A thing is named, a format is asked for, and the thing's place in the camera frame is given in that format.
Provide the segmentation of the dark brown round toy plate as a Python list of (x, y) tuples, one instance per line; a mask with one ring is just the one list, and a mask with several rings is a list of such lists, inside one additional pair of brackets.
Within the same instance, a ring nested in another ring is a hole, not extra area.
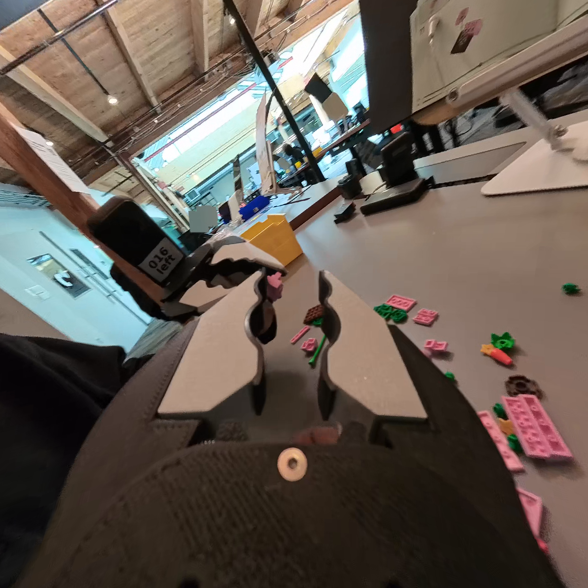
[(520, 395), (532, 395), (538, 399), (543, 397), (543, 391), (539, 384), (524, 375), (512, 375), (504, 382), (506, 394), (510, 397)]

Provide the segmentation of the black pole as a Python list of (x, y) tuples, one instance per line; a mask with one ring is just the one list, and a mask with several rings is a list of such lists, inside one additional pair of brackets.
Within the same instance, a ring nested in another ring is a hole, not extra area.
[(283, 95), (277, 84), (273, 78), (273, 75), (270, 73), (269, 68), (261, 55), (261, 51), (259, 50), (254, 38), (247, 27), (244, 19), (242, 18), (237, 6), (235, 5), (234, 1), (223, 1), (224, 7), (227, 9), (231, 17), (235, 20), (236, 27), (239, 31), (240, 36), (246, 46), (246, 49), (249, 51), (250, 55), (253, 57), (255, 64), (259, 67), (266, 83), (268, 84), (269, 88), (272, 90), (274, 98), (276, 98), (279, 106), (282, 108), (282, 112), (285, 115), (287, 122), (290, 124), (291, 130), (294, 132), (298, 142), (300, 143), (300, 147), (305, 153), (306, 158), (308, 159), (308, 164), (310, 168), (313, 170), (316, 178), (319, 182), (324, 182), (326, 178), (322, 173), (318, 165), (318, 161), (316, 160), (309, 143), (307, 142), (305, 136), (303, 135), (301, 129), (296, 122), (294, 115), (292, 114), (290, 108), (287, 106), (286, 101), (283, 98)]

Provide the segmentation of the pile of pink toy bricks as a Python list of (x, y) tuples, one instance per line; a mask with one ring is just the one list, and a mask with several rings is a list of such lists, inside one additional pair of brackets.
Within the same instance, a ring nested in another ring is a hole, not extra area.
[[(408, 319), (408, 311), (416, 305), (416, 300), (393, 295), (386, 303), (375, 306), (373, 310), (384, 320), (395, 324)], [(303, 324), (305, 325), (290, 340), (291, 344), (300, 341), (311, 326), (321, 326), (326, 310), (323, 305), (315, 305), (307, 310)], [(419, 309), (413, 318), (415, 324), (432, 326), (439, 317), (436, 311)], [(316, 363), (326, 336), (320, 343), (310, 338), (302, 343), (301, 349), (312, 353), (309, 364)], [(490, 342), (481, 346), (481, 353), (490, 357), (498, 364), (513, 366), (511, 354), (516, 346), (516, 339), (509, 333), (491, 334)], [(423, 353), (429, 357), (448, 352), (449, 344), (445, 341), (427, 339), (423, 345)], [(517, 457), (524, 454), (528, 458), (544, 461), (570, 461), (573, 455), (564, 442), (561, 434), (548, 416), (540, 402), (542, 390), (537, 382), (523, 375), (512, 375), (504, 383), (506, 396), (495, 403), (491, 416), (489, 411), (478, 412), (484, 428), (498, 449), (504, 464), (511, 473), (522, 473), (523, 463)], [(537, 540), (539, 547), (548, 555), (548, 545), (541, 539), (540, 531), (543, 522), (543, 502), (537, 495), (518, 489), (518, 497), (526, 514), (527, 522)]]

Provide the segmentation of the small black battery box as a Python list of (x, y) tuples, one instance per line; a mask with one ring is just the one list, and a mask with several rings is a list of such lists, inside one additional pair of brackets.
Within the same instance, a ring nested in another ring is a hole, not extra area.
[(357, 158), (345, 163), (347, 174), (337, 181), (345, 200), (353, 200), (364, 196), (361, 180), (366, 176), (364, 166)]

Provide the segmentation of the person's right hand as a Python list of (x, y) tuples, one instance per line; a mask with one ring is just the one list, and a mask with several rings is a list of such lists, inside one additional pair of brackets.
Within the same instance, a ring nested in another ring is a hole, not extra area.
[(295, 446), (336, 445), (340, 438), (338, 428), (332, 426), (314, 426), (295, 433), (291, 442)]

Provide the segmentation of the white book stand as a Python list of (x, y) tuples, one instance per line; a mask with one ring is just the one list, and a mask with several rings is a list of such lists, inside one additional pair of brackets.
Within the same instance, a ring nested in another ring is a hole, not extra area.
[(587, 56), (587, 1), (554, 32), (470, 77), (436, 102), (413, 111), (422, 124), (444, 122), (497, 98), (539, 140), (481, 190), (485, 196), (587, 187), (587, 122), (548, 121), (523, 94), (524, 85)]

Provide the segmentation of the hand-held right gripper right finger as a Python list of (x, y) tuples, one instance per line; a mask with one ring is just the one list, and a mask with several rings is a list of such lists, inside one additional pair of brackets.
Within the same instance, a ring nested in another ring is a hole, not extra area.
[(318, 285), (323, 419), (345, 421), (343, 412), (358, 405), (378, 420), (425, 422), (425, 407), (387, 322), (331, 272), (321, 270)]

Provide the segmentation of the white paper notice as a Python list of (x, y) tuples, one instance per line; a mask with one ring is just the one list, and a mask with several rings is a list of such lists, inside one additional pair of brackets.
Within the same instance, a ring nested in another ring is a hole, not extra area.
[(15, 127), (19, 135), (24, 139), (28, 146), (44, 161), (44, 163), (63, 181), (63, 183), (72, 191), (79, 194), (91, 195), (91, 191), (71, 170), (66, 162), (58, 155), (53, 146), (49, 145), (44, 137), (40, 134)]

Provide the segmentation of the paper instruction booklet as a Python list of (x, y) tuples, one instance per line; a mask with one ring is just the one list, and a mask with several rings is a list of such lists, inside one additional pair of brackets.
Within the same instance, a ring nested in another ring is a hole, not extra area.
[(554, 32), (583, 1), (418, 1), (410, 16), (418, 111)]

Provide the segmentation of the long wooden desk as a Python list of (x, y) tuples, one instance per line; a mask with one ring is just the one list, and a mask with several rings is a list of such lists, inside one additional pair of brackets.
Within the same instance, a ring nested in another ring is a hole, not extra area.
[(331, 149), (346, 145), (349, 142), (353, 142), (355, 140), (356, 136), (358, 136), (364, 132), (367, 132), (370, 129), (371, 129), (371, 120), (368, 118), (365, 121), (363, 121), (362, 123), (357, 124), (357, 125), (349, 128), (349, 130), (347, 130), (344, 134), (342, 134), (341, 136), (336, 138), (331, 143), (328, 143), (327, 145), (322, 146), (321, 149), (322, 149), (322, 151), (330, 151)]

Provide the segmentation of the blue plastic bin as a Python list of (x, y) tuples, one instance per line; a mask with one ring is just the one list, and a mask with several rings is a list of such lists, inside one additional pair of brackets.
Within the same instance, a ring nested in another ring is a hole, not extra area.
[(239, 213), (243, 221), (246, 222), (258, 214), (261, 210), (265, 209), (268, 205), (270, 205), (270, 196), (258, 195), (247, 202), (244, 206), (241, 206), (239, 208)]

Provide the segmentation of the yellow plastic bin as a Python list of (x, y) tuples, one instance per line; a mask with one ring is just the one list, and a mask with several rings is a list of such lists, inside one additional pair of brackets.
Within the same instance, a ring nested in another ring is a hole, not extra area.
[(258, 249), (288, 266), (303, 255), (303, 250), (285, 214), (269, 214), (257, 221), (240, 236)]

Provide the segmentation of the black dock device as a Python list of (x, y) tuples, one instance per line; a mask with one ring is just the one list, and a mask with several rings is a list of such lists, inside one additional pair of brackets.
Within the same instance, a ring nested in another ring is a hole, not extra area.
[(400, 208), (417, 202), (433, 185), (433, 178), (418, 175), (412, 155), (413, 135), (403, 132), (381, 150), (378, 172), (386, 189), (367, 196), (359, 210), (363, 216)]

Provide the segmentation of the wooden display easel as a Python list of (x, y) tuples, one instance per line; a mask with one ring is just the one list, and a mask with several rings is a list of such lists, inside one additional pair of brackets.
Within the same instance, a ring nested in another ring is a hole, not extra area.
[(300, 189), (282, 188), (278, 186), (272, 151), (269, 142), (266, 140), (268, 119), (266, 107), (266, 95), (263, 94), (256, 111), (254, 131), (256, 162), (260, 175), (260, 193), (268, 197), (285, 195), (286, 202), (292, 202), (295, 196), (300, 194)]

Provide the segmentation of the wooden post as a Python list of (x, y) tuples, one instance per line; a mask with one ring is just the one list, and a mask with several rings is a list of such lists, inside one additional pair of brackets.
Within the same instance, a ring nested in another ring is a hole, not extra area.
[(98, 204), (89, 195), (74, 192), (67, 187), (57, 173), (26, 142), (18, 132), (19, 128), (22, 128), (22, 125), (17, 117), (1, 104), (1, 158), (81, 233), (98, 245), (145, 295), (161, 306), (162, 288), (90, 233), (87, 221), (98, 210)]

